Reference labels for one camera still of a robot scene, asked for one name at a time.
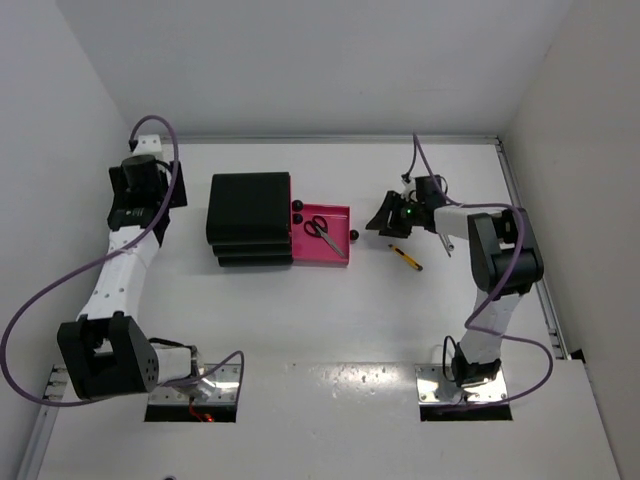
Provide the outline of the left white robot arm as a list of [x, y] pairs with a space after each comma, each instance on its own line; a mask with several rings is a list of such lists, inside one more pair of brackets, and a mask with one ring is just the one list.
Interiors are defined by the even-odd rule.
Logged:
[[109, 170], [114, 199], [108, 215], [111, 259], [77, 319], [60, 325], [57, 343], [76, 395], [98, 400], [149, 393], [190, 377], [195, 349], [145, 336], [136, 318], [147, 270], [169, 225], [160, 209], [186, 205], [184, 183], [169, 188], [170, 164], [139, 154]]

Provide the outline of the black handled scissors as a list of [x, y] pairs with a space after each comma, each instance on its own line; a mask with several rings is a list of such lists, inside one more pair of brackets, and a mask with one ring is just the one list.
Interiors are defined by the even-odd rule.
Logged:
[[322, 239], [340, 258], [346, 257], [343, 250], [329, 235], [328, 222], [323, 216], [312, 216], [310, 220], [304, 222], [303, 228], [307, 235]]

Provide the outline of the yellow utility knife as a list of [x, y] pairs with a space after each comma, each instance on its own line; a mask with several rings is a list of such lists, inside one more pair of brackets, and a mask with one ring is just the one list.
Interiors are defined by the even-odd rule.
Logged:
[[399, 256], [405, 263], [407, 263], [413, 270], [420, 272], [424, 269], [424, 267], [420, 263], [418, 263], [414, 258], [408, 255], [398, 246], [394, 244], [389, 244], [388, 247], [392, 252], [394, 252], [397, 256]]

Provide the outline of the black drawer cabinet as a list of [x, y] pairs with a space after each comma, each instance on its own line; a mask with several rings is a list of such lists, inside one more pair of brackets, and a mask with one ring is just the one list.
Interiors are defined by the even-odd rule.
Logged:
[[291, 265], [290, 229], [289, 173], [212, 176], [205, 234], [221, 267]]

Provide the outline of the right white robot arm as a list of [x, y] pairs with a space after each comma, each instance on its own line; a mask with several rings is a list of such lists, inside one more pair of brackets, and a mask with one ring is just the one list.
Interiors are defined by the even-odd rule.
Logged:
[[455, 205], [445, 197], [440, 175], [405, 176], [405, 190], [386, 192], [366, 228], [405, 239], [421, 227], [443, 241], [466, 240], [473, 281], [474, 310], [456, 343], [451, 380], [459, 387], [493, 380], [501, 367], [501, 344], [521, 298], [544, 273], [528, 214], [508, 204]]

